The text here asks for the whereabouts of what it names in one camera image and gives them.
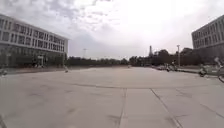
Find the person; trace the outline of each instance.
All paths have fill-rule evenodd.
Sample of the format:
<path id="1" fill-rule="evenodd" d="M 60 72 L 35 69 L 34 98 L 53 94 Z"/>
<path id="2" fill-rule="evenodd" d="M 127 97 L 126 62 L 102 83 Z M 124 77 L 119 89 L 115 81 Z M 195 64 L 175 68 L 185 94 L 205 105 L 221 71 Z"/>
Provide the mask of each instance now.
<path id="1" fill-rule="evenodd" d="M 218 64 L 219 67 L 222 66 L 220 60 L 219 60 L 219 57 L 215 57 L 214 61 Z"/>
<path id="2" fill-rule="evenodd" d="M 68 72 L 68 68 L 64 65 L 65 73 Z"/>

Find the building facade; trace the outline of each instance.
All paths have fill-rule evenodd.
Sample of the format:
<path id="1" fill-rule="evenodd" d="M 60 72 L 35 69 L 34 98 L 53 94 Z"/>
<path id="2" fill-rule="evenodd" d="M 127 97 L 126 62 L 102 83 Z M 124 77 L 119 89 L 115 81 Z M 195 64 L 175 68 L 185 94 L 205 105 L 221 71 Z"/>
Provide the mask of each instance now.
<path id="1" fill-rule="evenodd" d="M 13 59 L 18 54 L 42 56 L 47 61 L 57 56 L 64 58 L 67 52 L 67 38 L 0 14 L 0 65 L 8 63 L 7 57 Z"/>
<path id="2" fill-rule="evenodd" d="M 194 50 L 204 62 L 224 59 L 224 15 L 192 32 Z"/>

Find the building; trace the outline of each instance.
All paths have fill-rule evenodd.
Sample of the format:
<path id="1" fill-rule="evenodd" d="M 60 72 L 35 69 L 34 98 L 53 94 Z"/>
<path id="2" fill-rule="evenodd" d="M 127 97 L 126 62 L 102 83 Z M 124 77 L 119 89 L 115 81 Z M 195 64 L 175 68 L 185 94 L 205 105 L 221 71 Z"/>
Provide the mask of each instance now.
<path id="1" fill-rule="evenodd" d="M 64 62 L 67 52 L 67 38 L 0 14 L 0 65 L 9 65 L 9 61 L 13 65 L 18 55 L 32 56 L 36 63 L 55 57 Z"/>
<path id="2" fill-rule="evenodd" d="M 193 47 L 204 62 L 224 59 L 224 15 L 192 32 Z"/>

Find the lamp post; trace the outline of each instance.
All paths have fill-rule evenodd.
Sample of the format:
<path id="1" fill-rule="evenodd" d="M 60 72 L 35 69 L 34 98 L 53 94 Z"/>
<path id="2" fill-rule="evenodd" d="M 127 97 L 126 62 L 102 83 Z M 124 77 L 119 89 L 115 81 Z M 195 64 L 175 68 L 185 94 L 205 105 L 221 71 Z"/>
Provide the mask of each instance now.
<path id="1" fill-rule="evenodd" d="M 180 67 L 180 45 L 177 45 L 178 48 L 178 66 Z"/>

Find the pavement seam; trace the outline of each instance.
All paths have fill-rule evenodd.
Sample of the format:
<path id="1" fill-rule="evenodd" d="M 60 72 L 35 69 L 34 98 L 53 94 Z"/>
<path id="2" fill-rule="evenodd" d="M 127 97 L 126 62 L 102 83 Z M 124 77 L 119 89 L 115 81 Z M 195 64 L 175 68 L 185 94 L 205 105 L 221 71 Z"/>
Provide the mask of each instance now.
<path id="1" fill-rule="evenodd" d="M 192 99 L 193 101 L 195 101 L 196 103 L 198 103 L 199 105 L 201 105 L 203 108 L 207 109 L 208 111 L 216 114 L 217 116 L 221 117 L 224 119 L 224 116 L 219 114 L 218 112 L 216 112 L 215 110 L 212 110 L 211 108 L 209 108 L 208 106 L 201 104 L 198 100 L 194 99 L 191 95 L 189 96 L 188 94 L 181 92 L 180 90 L 176 89 L 176 91 L 178 91 L 179 93 L 181 93 L 182 95 L 185 95 L 186 97 Z"/>
<path id="2" fill-rule="evenodd" d="M 45 80 L 48 82 L 57 82 L 57 83 L 62 83 L 62 84 L 67 84 L 67 85 L 75 85 L 75 86 L 81 86 L 81 87 L 93 87 L 93 88 L 111 88 L 111 89 L 172 89 L 172 88 L 194 88 L 194 87 L 204 87 L 204 86 L 211 86 L 211 85 L 197 85 L 197 86 L 183 86 L 183 87 L 113 87 L 113 86 L 101 86 L 97 84 L 79 84 L 79 83 L 65 83 L 61 81 L 52 81 L 48 79 L 41 79 Z"/>
<path id="3" fill-rule="evenodd" d="M 153 91 L 153 89 L 150 89 L 152 91 L 152 93 L 156 96 L 156 98 L 158 98 L 158 100 L 160 101 L 160 103 L 162 103 L 163 107 L 165 108 L 165 110 L 169 113 L 169 116 L 172 118 L 172 120 L 174 121 L 175 125 L 177 128 L 183 128 L 183 126 L 181 125 L 181 123 L 175 118 L 175 116 L 173 114 L 171 114 L 171 112 L 168 110 L 168 107 L 166 106 L 166 104 L 161 100 L 161 98 Z"/>
<path id="4" fill-rule="evenodd" d="M 120 121 L 119 121 L 119 126 L 118 128 L 121 128 L 121 120 L 124 116 L 124 110 L 125 110 L 125 104 L 126 104 L 126 97 L 127 97 L 127 89 L 124 89 L 124 101 L 121 109 L 121 115 L 120 115 Z"/>

